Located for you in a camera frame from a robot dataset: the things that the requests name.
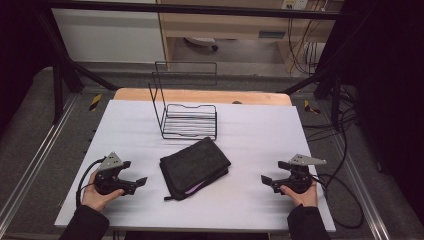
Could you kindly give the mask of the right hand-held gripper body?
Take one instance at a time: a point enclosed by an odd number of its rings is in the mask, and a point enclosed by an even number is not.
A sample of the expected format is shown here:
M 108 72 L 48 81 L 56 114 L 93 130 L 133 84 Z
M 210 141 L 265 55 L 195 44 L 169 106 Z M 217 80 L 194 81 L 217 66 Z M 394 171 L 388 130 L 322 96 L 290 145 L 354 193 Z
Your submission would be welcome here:
M 271 188 L 275 193 L 283 192 L 280 190 L 282 185 L 288 186 L 294 192 L 302 194 L 308 190 L 312 184 L 312 174 L 309 171 L 310 165 L 324 165 L 326 160 L 296 154 L 289 161 L 291 164 L 290 176 L 286 179 L 272 180 Z

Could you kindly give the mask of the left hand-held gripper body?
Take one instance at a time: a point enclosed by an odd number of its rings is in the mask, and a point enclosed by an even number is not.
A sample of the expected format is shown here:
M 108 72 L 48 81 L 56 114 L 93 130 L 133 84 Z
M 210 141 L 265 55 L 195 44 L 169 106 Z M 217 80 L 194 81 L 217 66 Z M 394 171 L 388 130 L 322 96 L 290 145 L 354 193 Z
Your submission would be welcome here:
M 123 162 L 115 152 L 111 152 L 105 157 L 97 169 L 94 180 L 94 186 L 98 193 L 106 195 L 118 189 L 123 189 L 125 195 L 135 193 L 136 182 L 122 180 L 118 177 L 120 172 L 124 170 Z

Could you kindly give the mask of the black fabric bag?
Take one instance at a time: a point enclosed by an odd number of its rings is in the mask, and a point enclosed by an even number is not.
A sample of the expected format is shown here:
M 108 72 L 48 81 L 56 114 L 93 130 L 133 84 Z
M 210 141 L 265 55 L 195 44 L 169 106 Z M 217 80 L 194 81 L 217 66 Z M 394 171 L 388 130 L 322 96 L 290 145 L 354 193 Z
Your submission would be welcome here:
M 170 193 L 164 200 L 181 201 L 226 175 L 231 162 L 214 141 L 206 137 L 162 157 L 159 166 Z

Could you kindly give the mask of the black wire rack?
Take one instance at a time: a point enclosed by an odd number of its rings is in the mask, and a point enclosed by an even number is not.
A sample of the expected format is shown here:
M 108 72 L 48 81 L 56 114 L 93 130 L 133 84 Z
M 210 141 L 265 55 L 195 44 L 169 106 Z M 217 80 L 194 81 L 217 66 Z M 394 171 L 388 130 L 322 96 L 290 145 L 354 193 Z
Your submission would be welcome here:
M 217 108 L 212 104 L 171 100 L 171 90 L 217 85 L 216 62 L 156 61 L 149 92 L 163 139 L 217 138 Z

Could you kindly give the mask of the person's right hand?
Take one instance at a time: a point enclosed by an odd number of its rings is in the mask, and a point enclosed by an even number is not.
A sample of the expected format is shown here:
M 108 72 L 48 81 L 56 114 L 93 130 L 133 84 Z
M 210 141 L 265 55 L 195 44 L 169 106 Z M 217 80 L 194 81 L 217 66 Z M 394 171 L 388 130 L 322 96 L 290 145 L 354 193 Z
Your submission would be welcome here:
M 317 194 L 317 183 L 312 182 L 308 190 L 302 194 L 298 194 L 290 189 L 288 186 L 282 185 L 280 190 L 289 196 L 296 206 L 303 205 L 304 207 L 317 207 L 318 206 L 318 194 Z

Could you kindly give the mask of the person's left hand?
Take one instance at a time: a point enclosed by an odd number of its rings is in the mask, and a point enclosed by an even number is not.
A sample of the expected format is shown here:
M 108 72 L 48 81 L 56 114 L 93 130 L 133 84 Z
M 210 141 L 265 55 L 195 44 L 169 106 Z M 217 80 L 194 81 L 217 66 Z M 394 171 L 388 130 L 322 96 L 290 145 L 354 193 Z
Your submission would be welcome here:
M 93 183 L 87 185 L 84 189 L 82 205 L 90 207 L 91 209 L 101 212 L 111 201 L 117 199 L 124 193 L 123 189 L 118 189 L 112 193 L 102 195 L 97 192 Z

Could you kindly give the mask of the white table cover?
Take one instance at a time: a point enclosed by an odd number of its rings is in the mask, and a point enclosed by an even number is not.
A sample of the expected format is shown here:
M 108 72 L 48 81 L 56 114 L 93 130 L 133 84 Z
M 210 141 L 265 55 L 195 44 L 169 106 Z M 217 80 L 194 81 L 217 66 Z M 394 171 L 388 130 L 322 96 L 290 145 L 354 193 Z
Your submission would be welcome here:
M 134 195 L 112 201 L 104 210 L 114 229 L 147 231 L 283 232 L 293 208 L 290 198 L 261 181 L 288 177 L 278 162 L 309 147 L 293 106 L 220 104 L 216 145 L 230 160 L 228 174 L 193 196 L 168 198 L 159 162 L 189 146 L 161 136 L 149 101 L 112 100 L 80 165 L 82 170 L 111 152 L 130 161 L 120 178 L 146 178 Z

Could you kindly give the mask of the yellow black tape strip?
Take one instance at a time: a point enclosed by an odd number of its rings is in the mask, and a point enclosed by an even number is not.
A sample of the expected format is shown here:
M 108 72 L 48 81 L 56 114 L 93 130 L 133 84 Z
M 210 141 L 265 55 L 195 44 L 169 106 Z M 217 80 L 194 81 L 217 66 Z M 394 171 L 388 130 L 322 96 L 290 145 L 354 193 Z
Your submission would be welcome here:
M 314 114 L 321 114 L 321 111 L 319 109 L 314 109 L 310 106 L 309 101 L 304 100 L 304 110 L 306 112 L 312 112 Z
M 101 98 L 102 98 L 102 94 L 96 94 L 94 96 L 94 98 L 93 98 L 93 100 L 92 100 L 92 102 L 89 106 L 89 111 L 95 111 L 95 109 L 96 109 L 98 103 L 100 102 Z

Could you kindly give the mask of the white cabinet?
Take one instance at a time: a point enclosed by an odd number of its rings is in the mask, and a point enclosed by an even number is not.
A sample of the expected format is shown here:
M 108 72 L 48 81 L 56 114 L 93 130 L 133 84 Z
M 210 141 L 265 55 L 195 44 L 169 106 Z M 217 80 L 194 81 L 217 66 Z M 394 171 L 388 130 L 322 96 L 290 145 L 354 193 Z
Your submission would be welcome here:
M 164 60 L 157 13 L 52 10 L 69 56 L 78 62 Z

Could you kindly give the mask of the dark curtain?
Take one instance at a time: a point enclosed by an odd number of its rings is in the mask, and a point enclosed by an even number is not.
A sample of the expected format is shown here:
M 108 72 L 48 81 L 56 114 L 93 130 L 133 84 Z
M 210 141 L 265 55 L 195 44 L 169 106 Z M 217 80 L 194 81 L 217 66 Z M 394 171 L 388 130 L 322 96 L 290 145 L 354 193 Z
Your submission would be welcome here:
M 31 0 L 0 0 L 0 135 L 34 76 L 52 65 Z
M 424 225 L 424 0 L 344 0 L 320 62 L 358 90 L 379 162 Z

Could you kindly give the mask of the office chair base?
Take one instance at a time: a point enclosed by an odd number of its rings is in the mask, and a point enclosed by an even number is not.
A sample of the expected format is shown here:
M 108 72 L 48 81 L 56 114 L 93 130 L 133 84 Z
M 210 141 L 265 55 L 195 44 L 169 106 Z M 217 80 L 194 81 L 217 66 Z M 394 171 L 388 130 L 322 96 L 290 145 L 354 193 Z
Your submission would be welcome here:
M 202 47 L 209 47 L 213 51 L 217 51 L 219 47 L 216 44 L 216 41 L 213 38 L 193 38 L 193 37 L 186 37 L 186 41 L 188 41 L 191 44 L 202 46 Z

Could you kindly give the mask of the light wooden desk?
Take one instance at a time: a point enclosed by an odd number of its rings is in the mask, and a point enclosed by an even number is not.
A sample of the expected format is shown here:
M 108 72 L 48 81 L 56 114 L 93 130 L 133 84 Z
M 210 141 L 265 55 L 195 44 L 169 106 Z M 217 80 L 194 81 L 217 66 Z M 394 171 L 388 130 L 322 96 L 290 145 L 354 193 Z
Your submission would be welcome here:
M 205 5 L 282 9 L 283 0 L 156 0 L 159 4 Z M 339 12 L 344 0 L 308 0 L 300 11 Z M 301 72 L 309 43 L 325 43 L 333 29 L 332 20 L 286 19 L 223 15 L 161 13 L 165 56 L 173 58 L 173 41 L 177 38 L 215 38 L 265 40 L 278 44 L 286 69 Z

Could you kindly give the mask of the black metal crossbar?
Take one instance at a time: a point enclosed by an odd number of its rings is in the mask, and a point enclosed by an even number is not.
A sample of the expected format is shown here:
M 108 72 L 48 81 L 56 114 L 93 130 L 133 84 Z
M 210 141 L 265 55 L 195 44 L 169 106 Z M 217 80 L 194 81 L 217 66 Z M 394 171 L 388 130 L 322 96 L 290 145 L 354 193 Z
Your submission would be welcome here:
M 96 11 L 122 11 L 146 13 L 174 13 L 198 15 L 223 15 L 244 17 L 292 18 L 292 19 L 318 19 L 341 20 L 353 17 L 353 14 L 340 12 L 318 12 L 300 10 L 276 10 L 245 7 L 181 5 L 181 4 L 151 4 L 151 3 L 126 3 L 102 1 L 76 1 L 76 0 L 37 0 L 39 4 L 48 8 L 96 10 Z

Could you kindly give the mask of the aluminium floor rail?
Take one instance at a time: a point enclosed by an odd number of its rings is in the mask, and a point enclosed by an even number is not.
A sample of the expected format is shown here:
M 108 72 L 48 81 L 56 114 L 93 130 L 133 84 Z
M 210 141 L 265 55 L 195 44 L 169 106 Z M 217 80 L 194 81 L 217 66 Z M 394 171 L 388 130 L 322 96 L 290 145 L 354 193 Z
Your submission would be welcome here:
M 375 206 L 368 188 L 356 168 L 347 148 L 347 141 L 341 135 L 335 136 L 335 143 L 344 159 L 343 167 L 363 208 L 363 213 L 375 240 L 390 240 L 390 234 Z
M 79 94 L 70 95 L 63 108 L 64 113 L 59 118 L 59 120 L 49 128 L 48 133 L 37 149 L 37 152 L 31 159 L 29 165 L 25 169 L 25 172 L 20 178 L 18 184 L 14 188 L 6 203 L 1 208 L 0 236 L 6 232 L 8 226 L 14 218 L 34 179 L 40 171 L 45 159 L 55 144 L 57 137 L 61 133 L 63 126 L 66 124 L 69 115 L 74 109 L 75 103 L 78 101 L 79 97 Z

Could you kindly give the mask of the white wall socket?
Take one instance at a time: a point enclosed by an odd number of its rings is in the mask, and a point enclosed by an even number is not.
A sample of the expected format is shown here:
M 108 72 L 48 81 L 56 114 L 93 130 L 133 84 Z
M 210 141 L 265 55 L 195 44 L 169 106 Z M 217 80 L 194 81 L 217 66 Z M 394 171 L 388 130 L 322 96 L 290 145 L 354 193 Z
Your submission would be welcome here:
M 304 10 L 308 0 L 283 0 L 281 8 L 288 10 Z

